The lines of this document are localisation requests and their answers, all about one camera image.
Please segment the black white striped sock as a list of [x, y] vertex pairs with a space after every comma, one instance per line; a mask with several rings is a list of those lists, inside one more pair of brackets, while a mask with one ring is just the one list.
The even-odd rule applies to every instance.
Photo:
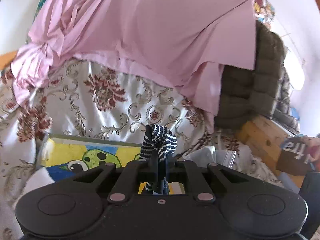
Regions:
[[165, 126], [150, 124], [145, 127], [145, 135], [140, 149], [139, 161], [149, 161], [152, 152], [158, 155], [158, 190], [154, 192], [151, 182], [147, 182], [142, 194], [161, 194], [161, 179], [159, 176], [159, 163], [166, 158], [172, 158], [177, 148], [177, 138]]

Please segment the white cloth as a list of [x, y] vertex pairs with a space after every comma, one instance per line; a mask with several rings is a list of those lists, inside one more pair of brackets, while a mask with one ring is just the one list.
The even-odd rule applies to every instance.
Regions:
[[28, 192], [52, 183], [55, 183], [55, 181], [51, 178], [47, 169], [45, 167], [40, 168], [27, 180], [22, 193], [16, 200], [15, 204], [17, 204], [17, 202]]

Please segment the grey tray with dinosaur picture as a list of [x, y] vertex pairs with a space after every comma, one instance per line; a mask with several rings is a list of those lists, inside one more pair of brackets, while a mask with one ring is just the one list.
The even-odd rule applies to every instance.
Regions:
[[46, 168], [53, 181], [95, 168], [102, 163], [125, 167], [138, 160], [140, 144], [48, 133], [37, 153], [37, 167]]

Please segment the wooden headboard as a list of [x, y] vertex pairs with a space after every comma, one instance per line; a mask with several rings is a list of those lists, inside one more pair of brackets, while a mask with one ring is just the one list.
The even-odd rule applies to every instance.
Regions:
[[247, 121], [234, 133], [236, 139], [249, 146], [253, 155], [260, 157], [268, 168], [293, 191], [298, 191], [303, 183], [303, 176], [294, 176], [276, 169], [277, 161], [285, 140], [294, 136], [273, 120], [258, 115]]

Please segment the floral satin bed cover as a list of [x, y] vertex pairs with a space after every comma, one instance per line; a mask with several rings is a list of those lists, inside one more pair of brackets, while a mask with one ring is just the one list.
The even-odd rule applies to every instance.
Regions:
[[140, 144], [145, 126], [166, 126], [177, 137], [176, 153], [186, 156], [221, 143], [236, 152], [233, 168], [280, 186], [270, 169], [237, 140], [211, 134], [202, 110], [177, 90], [96, 63], [71, 60], [46, 87], [20, 106], [10, 68], [1, 71], [1, 239], [19, 239], [15, 202], [40, 168], [36, 158], [45, 134], [64, 134]]

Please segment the olive quilted jacket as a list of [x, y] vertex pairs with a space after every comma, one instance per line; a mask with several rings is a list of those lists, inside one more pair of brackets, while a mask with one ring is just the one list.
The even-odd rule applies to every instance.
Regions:
[[284, 59], [281, 38], [257, 21], [254, 70], [224, 67], [215, 127], [236, 130], [256, 115], [272, 118], [280, 97]]

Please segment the brown lettered box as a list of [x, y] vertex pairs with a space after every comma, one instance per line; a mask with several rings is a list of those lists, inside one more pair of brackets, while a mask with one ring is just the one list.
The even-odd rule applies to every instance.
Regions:
[[285, 140], [276, 169], [293, 176], [319, 172], [319, 137], [296, 136]]

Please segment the pink sheet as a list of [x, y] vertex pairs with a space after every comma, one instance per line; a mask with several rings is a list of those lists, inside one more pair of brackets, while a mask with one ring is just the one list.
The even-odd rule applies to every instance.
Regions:
[[18, 103], [70, 58], [176, 87], [217, 115], [224, 65], [253, 70], [254, 0], [46, 0], [11, 65]]

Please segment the colourful wall poster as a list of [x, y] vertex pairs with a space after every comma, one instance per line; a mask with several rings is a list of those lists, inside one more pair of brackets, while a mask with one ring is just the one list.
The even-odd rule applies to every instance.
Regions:
[[271, 29], [276, 14], [274, 6], [268, 0], [255, 0], [253, 8], [255, 19]]

